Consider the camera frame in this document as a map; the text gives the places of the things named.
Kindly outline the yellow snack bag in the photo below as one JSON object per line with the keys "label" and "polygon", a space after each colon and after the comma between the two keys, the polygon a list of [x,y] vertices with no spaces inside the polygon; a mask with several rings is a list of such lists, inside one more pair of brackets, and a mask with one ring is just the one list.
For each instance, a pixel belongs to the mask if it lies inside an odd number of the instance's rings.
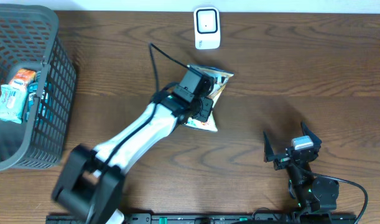
{"label": "yellow snack bag", "polygon": [[[213,100],[212,108],[215,107],[222,91],[225,89],[228,80],[234,76],[233,72],[228,72],[215,67],[201,66],[201,65],[189,65],[192,68],[197,69],[200,72],[205,72],[207,75],[213,77],[215,79],[213,89],[211,93],[208,95],[208,98]],[[186,127],[197,129],[201,131],[209,131],[216,133],[218,128],[216,127],[215,119],[213,117],[213,113],[210,113],[206,122],[201,122],[196,119],[189,118]]]}

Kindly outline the teal white wipes pack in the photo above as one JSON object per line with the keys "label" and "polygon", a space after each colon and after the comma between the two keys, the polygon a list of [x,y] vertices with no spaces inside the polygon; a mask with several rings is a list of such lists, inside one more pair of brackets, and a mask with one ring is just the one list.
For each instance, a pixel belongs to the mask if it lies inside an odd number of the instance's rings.
{"label": "teal white wipes pack", "polygon": [[25,88],[15,88],[12,85],[2,85],[0,94],[0,120],[22,123],[22,113],[27,98]]}

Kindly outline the blue mouthwash bottle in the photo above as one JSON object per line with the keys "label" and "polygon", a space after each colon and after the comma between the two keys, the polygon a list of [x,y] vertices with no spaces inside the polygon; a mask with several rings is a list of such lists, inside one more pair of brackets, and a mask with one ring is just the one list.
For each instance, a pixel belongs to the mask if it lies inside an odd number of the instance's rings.
{"label": "blue mouthwash bottle", "polygon": [[[27,87],[27,90],[28,90],[28,101],[27,101],[27,112],[25,114],[25,120],[26,121],[29,120],[30,110],[31,110],[31,107],[34,105],[34,98],[36,96],[36,92],[37,92],[37,89],[38,89],[38,86],[39,86],[40,76],[41,76],[41,71],[36,72],[35,73],[35,80],[32,81],[29,84],[29,86]],[[49,101],[49,94],[46,92],[46,89],[47,89],[47,83],[45,83],[45,85],[44,85],[42,96],[40,98],[42,100],[45,100],[45,102],[47,103]]]}

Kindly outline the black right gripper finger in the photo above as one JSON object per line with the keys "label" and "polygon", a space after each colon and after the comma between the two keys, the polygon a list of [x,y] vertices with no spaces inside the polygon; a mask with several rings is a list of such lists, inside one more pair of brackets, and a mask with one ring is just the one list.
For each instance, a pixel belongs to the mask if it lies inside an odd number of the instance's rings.
{"label": "black right gripper finger", "polygon": [[264,137],[264,162],[271,162],[275,159],[274,151],[272,150],[269,138],[266,132],[263,132]]}
{"label": "black right gripper finger", "polygon": [[314,143],[314,145],[321,145],[322,141],[320,138],[318,138],[308,127],[307,125],[305,124],[305,122],[301,122],[300,123],[301,125],[301,129],[302,129],[302,133],[304,136],[308,136],[312,142]]}

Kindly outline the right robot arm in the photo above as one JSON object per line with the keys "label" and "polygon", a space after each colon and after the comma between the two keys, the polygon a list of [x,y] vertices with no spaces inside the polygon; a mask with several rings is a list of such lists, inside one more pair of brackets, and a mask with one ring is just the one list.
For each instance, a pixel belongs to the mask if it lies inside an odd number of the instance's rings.
{"label": "right robot arm", "polygon": [[291,140],[283,153],[275,154],[264,133],[264,162],[272,162],[275,170],[285,169],[289,176],[292,198],[307,213],[325,213],[336,209],[339,184],[312,174],[310,163],[317,157],[322,141],[301,123],[302,135]]}

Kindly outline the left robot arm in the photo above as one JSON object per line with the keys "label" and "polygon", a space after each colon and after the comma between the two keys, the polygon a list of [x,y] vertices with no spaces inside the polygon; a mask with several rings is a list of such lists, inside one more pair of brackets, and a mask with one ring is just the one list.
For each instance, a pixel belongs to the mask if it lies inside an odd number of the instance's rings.
{"label": "left robot arm", "polygon": [[123,223],[119,210],[131,167],[189,119],[207,121],[214,101],[209,80],[182,80],[156,92],[143,114],[112,139],[70,153],[51,198],[84,223]]}

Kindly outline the orange small box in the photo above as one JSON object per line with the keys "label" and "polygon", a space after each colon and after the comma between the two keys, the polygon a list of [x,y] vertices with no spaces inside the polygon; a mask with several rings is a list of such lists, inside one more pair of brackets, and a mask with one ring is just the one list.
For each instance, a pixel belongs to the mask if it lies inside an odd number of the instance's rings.
{"label": "orange small box", "polygon": [[19,69],[9,82],[10,86],[14,88],[27,88],[36,78],[36,72],[27,69]]}

